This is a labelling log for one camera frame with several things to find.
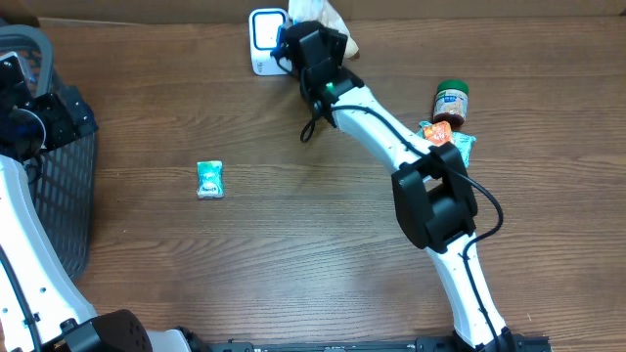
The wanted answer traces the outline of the beige brown snack bag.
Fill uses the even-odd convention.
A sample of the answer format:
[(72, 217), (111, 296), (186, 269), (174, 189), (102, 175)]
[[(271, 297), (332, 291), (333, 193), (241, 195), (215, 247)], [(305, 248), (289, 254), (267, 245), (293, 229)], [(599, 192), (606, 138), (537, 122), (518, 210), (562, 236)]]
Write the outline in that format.
[(353, 60), (359, 57), (359, 48), (352, 38), (343, 18), (328, 0), (289, 0), (288, 14), (294, 22), (317, 21), (347, 36), (344, 56)]

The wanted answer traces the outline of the green lid seasoning jar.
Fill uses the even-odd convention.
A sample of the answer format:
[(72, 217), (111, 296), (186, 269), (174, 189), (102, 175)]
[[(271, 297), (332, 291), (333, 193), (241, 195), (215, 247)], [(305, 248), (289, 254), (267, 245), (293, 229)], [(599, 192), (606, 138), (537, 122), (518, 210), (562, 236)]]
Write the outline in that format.
[(463, 80), (442, 81), (437, 86), (434, 98), (432, 122), (447, 121), (452, 129), (459, 129), (467, 119), (469, 92)]

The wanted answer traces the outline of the green tissue pack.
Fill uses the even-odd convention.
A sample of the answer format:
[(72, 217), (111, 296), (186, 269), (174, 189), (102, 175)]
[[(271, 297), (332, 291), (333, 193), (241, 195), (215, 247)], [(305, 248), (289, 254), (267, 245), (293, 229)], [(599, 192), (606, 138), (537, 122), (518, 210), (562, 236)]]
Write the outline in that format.
[(198, 161), (198, 198), (223, 198), (223, 162), (220, 160)]

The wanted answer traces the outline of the teal wet wipes pack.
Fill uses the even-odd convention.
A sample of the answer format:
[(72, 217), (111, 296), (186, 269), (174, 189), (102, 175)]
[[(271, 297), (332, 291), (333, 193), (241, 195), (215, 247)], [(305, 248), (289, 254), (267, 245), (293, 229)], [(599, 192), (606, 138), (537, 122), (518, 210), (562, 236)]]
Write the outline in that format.
[[(420, 122), (420, 130), (418, 131), (419, 137), (424, 138), (422, 128), (430, 124), (434, 124), (434, 123), (431, 123), (428, 121)], [(471, 149), (472, 149), (474, 142), (476, 141), (476, 138), (474, 136), (467, 135), (462, 132), (455, 132), (455, 131), (453, 131), (453, 136), (454, 136), (454, 143), (451, 143), (451, 144), (453, 144), (459, 150), (465, 167), (469, 167)]]

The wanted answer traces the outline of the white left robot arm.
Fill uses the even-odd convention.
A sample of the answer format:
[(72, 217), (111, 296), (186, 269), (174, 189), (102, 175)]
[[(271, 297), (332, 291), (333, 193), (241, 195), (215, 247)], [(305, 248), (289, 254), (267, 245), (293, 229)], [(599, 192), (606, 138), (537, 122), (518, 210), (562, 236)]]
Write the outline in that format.
[(61, 98), (29, 64), (1, 58), (1, 326), (9, 351), (199, 351), (186, 330), (146, 330), (128, 310), (100, 315), (79, 292), (43, 226), (70, 235), (89, 222), (98, 129), (77, 94)]

